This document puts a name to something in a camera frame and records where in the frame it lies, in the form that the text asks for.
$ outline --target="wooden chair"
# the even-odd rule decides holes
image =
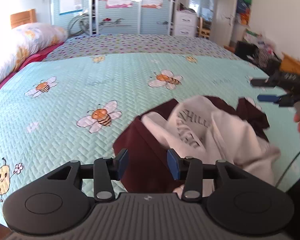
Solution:
[[[204,20],[202,17],[199,17],[199,29],[198,29],[198,37],[203,37],[205,39],[209,39],[210,37],[210,30],[204,28]]]
[[[26,23],[35,22],[37,22],[35,9],[10,15],[10,23],[12,29]]]

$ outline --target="pink sheet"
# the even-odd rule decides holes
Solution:
[[[31,55],[29,58],[27,58],[23,64],[21,65],[21,67],[19,68],[18,71],[20,71],[21,69],[23,69],[26,65],[32,63],[32,62],[40,62],[43,61],[47,55],[52,52],[53,50],[55,50],[57,47],[61,46],[64,42],[58,43],[56,45],[52,45],[50,47],[47,47],[45,49],[42,49],[40,51],[38,51],[36,54]],[[8,80],[10,78],[12,78],[17,72],[12,72],[10,73],[4,80],[2,80],[2,82],[0,83],[0,89],[3,87],[3,85],[5,83],[8,82]]]

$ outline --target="dark red cloth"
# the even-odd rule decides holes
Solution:
[[[56,45],[52,45],[50,47],[47,47],[45,49],[42,49],[40,51],[38,51],[36,54],[31,55],[29,58],[27,58],[22,65],[20,66],[20,68],[18,69],[18,71],[20,71],[21,69],[23,69],[26,65],[32,63],[32,62],[39,62],[39,61],[43,61],[47,55],[52,52],[53,50],[55,50],[57,47],[59,47],[60,45],[62,45],[64,42],[61,42],[59,44]],[[10,80],[17,72],[12,72],[10,73],[4,80],[2,80],[0,82],[0,89],[3,87],[3,85],[5,83],[8,82],[8,80]]]
[[[265,113],[261,112],[259,109],[255,108],[248,100],[245,98],[239,98],[237,110],[232,106],[229,106],[221,98],[205,96],[208,98],[215,107],[229,113],[232,115],[237,115],[242,120],[246,120],[254,129],[256,135],[267,142],[269,142],[267,136],[264,133],[264,129],[269,128],[268,119]]]
[[[253,124],[256,134],[266,139],[262,127],[268,128],[266,114],[256,109],[245,98],[240,98],[235,110],[225,101],[216,97],[207,98],[219,109],[237,115]],[[122,148],[128,149],[129,164],[121,179],[128,192],[132,193],[169,193],[184,184],[175,181],[167,164],[167,150],[154,138],[141,122],[141,117],[149,112],[157,112],[164,119],[168,119],[178,101],[171,99],[140,116],[135,117],[132,123],[120,134],[113,144],[115,155]]]

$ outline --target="white door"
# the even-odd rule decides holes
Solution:
[[[220,46],[228,46],[236,14],[237,0],[216,0],[213,12],[210,40]]]

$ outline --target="cartoon bee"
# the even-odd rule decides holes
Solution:
[[[2,195],[6,194],[10,188],[10,179],[14,174],[20,174],[23,170],[22,163],[16,164],[13,174],[10,176],[10,167],[7,165],[7,161],[5,158],[4,165],[0,167],[0,202],[3,202]]]
[[[150,87],[166,86],[169,90],[176,89],[176,86],[181,84],[182,76],[174,76],[170,70],[162,70],[160,75],[156,74],[156,79],[148,82]]]
[[[79,127],[91,126],[89,130],[90,133],[99,132],[102,126],[110,126],[112,120],[118,119],[122,116],[122,112],[120,111],[115,112],[117,107],[118,107],[117,101],[110,101],[105,105],[104,108],[98,108],[97,110],[90,110],[93,111],[92,115],[88,115],[86,117],[81,118],[77,122],[77,126]]]
[[[31,96],[32,98],[36,98],[37,96],[41,95],[44,92],[48,92],[50,88],[58,85],[56,77],[51,77],[47,81],[40,83],[36,86],[36,88],[30,89],[28,92],[25,93],[25,96]]]
[[[192,63],[197,63],[198,62],[197,59],[192,57],[192,56],[186,57],[186,60],[189,61],[189,62],[192,62]]]
[[[100,62],[104,61],[105,58],[106,58],[105,56],[97,56],[97,57],[92,57],[91,59],[94,63],[100,63]]]

